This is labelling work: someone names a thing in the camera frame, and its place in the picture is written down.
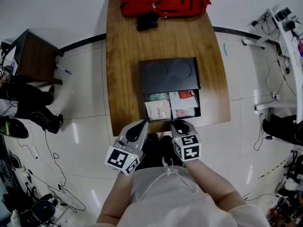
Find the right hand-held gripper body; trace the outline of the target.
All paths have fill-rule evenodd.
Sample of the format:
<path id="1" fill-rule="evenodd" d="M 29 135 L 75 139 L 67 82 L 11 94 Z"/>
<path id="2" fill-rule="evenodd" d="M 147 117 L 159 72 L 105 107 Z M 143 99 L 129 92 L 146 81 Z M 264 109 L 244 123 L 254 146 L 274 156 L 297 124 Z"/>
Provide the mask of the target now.
<path id="1" fill-rule="evenodd" d="M 173 138 L 174 152 L 182 162 L 201 157 L 202 144 L 198 134 Z"/>

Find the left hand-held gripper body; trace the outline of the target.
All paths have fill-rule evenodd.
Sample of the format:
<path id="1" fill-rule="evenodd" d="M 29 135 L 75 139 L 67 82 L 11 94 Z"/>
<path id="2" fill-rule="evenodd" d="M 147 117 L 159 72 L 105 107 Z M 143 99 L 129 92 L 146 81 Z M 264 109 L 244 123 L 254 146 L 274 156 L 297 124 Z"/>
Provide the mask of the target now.
<path id="1" fill-rule="evenodd" d="M 109 147 L 105 164 L 119 174 L 130 175 L 141 162 L 144 143 L 145 140 L 118 140 L 114 146 Z"/>

